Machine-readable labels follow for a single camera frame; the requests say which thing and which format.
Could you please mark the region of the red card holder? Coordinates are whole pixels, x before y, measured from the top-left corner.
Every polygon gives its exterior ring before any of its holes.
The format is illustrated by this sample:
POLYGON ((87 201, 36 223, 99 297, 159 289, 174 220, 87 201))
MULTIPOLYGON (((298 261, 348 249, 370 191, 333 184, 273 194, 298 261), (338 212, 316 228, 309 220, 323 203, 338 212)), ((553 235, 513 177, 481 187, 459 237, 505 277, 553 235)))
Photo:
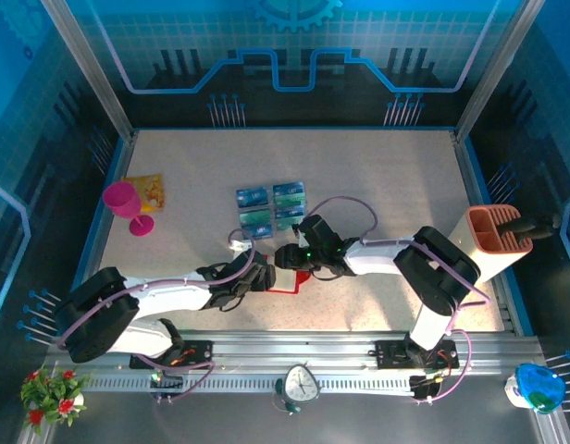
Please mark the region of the red card holder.
POLYGON ((275 265, 275 257, 266 256, 267 263, 275 267, 275 284, 268 292, 283 294, 298 294, 300 286, 308 281, 312 275, 308 271, 279 268, 275 265))

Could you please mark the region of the blue wipes packet top left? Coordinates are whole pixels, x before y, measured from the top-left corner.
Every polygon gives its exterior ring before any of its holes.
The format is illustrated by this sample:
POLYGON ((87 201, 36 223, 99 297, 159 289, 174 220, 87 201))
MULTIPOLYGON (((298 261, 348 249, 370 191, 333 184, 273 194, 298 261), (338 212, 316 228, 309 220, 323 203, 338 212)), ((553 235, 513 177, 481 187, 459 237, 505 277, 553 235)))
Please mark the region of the blue wipes packet top left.
POLYGON ((264 186, 236 190, 235 196, 239 208, 268 205, 268 189, 264 186))

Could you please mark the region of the white triangular alarm clock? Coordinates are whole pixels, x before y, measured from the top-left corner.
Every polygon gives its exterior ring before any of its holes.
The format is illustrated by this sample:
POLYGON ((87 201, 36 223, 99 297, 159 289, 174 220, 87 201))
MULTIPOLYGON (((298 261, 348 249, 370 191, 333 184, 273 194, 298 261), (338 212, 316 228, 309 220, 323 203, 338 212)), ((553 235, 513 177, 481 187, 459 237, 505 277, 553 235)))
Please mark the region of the white triangular alarm clock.
POLYGON ((303 404, 317 400, 320 392, 319 383, 307 365, 296 364, 276 380, 271 402, 277 411, 295 415, 303 404))

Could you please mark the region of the yellow snack packet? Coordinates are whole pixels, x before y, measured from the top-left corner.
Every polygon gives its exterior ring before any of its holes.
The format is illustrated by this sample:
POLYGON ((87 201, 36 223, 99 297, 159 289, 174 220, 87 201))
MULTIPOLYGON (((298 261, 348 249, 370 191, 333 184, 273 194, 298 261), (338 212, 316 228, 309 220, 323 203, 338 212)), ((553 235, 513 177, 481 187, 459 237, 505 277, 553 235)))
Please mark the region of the yellow snack packet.
POLYGON ((152 213, 165 207, 165 190, 161 174, 125 177, 124 182, 130 183, 141 199, 142 212, 152 213))

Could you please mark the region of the pink plastic goblet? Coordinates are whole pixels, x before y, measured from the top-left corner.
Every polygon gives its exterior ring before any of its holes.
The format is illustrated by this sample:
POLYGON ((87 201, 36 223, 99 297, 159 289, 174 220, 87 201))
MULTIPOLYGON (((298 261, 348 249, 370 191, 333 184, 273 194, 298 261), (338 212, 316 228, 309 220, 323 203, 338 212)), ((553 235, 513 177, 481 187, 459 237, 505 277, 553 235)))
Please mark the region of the pink plastic goblet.
POLYGON ((129 221, 133 236, 144 237, 154 230, 155 221, 142 213, 141 197, 131 183, 117 181, 109 185, 104 190, 103 202, 114 216, 129 221))

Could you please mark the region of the white and orange knife block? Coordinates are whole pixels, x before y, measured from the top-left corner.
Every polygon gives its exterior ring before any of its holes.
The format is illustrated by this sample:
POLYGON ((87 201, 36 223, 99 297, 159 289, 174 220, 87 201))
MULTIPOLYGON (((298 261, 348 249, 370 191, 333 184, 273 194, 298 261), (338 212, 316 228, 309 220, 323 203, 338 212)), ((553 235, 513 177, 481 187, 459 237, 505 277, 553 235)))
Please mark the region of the white and orange knife block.
POLYGON ((490 280, 532 251, 532 240, 517 240, 511 231, 498 231, 499 226, 520 218, 509 204, 490 204, 468 207, 457 222, 449 240, 477 265, 478 282, 490 280))

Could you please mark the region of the artificial plant with red flowers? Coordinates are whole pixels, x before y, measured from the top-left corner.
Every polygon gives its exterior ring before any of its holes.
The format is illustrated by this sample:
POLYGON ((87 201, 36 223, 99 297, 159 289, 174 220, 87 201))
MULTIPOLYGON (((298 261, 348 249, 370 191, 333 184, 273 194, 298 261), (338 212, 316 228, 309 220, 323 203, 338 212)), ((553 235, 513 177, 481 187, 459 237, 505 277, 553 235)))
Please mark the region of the artificial plant with red flowers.
POLYGON ((86 409, 82 392, 91 378, 91 375, 79 376, 74 369, 48 371, 40 367, 31 372, 20 388, 24 425, 36 435, 43 433, 44 426, 71 426, 86 409))

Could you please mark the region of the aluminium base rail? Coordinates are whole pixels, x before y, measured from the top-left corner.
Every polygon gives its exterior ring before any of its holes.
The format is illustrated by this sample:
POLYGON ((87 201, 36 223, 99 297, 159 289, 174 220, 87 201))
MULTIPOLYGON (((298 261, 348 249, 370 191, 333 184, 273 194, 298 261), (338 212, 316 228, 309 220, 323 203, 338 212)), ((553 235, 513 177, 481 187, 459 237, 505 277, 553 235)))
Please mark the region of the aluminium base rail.
MULTIPOLYGON (((294 364, 308 364, 317 376, 374 373, 376 359, 368 353, 379 340, 402 340, 399 331, 229 331, 183 330, 185 339, 210 340, 220 374, 277 374, 294 364)), ((539 340, 509 332, 457 333, 459 360, 472 352, 470 376, 507 375, 523 363, 544 364, 539 340)))

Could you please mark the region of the aluminium frame post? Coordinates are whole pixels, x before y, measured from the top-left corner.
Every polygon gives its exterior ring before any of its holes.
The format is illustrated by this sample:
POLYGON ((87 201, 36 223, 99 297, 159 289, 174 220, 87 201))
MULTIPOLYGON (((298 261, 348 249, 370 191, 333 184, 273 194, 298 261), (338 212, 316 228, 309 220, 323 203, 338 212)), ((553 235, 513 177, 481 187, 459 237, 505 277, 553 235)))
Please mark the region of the aluminium frame post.
POLYGON ((40 1, 119 137, 125 143, 132 144, 133 126, 66 0, 40 1))
POLYGON ((521 0, 458 120, 453 137, 455 146, 465 143, 545 2, 546 0, 521 0))

